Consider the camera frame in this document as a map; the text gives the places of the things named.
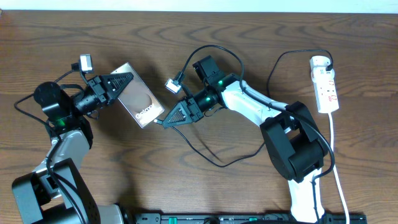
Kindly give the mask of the Galaxy smartphone with reflective screen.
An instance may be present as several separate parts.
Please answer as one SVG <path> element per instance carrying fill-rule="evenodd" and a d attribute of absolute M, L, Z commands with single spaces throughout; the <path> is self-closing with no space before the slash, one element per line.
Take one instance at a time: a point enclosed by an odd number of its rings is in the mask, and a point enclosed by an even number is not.
<path fill-rule="evenodd" d="M 128 62 L 115 69 L 111 74 L 128 72 L 132 73 L 133 79 L 118 96 L 118 99 L 138 125 L 145 128 L 165 109 Z"/>

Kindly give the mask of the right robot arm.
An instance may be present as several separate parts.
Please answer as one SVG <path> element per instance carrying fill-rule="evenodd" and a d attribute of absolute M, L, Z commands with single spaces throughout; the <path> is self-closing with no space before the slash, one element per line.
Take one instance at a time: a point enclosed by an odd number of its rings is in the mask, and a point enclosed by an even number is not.
<path fill-rule="evenodd" d="M 193 67 L 204 84 L 196 93 L 187 93 L 166 118 L 164 128 L 196 123 L 215 105 L 235 111 L 259 126 L 270 160 L 288 181 L 293 219 L 321 223 L 325 210 L 320 201 L 319 179 L 324 158 L 331 147 L 317 128 L 308 108 L 272 100 L 251 88 L 236 74 L 225 75 L 212 56 Z"/>

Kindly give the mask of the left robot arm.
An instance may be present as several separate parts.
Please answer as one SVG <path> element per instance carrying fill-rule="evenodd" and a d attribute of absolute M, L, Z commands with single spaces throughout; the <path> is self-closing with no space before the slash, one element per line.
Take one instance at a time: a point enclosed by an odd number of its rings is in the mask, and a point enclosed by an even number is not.
<path fill-rule="evenodd" d="M 98 205 L 79 168 L 93 144 L 92 113 L 109 106 L 133 80 L 131 72 L 95 76 L 77 84 L 40 84 L 31 95 L 47 115 L 52 147 L 30 173 L 16 178 L 12 193 L 23 223 L 134 223 L 119 204 Z"/>

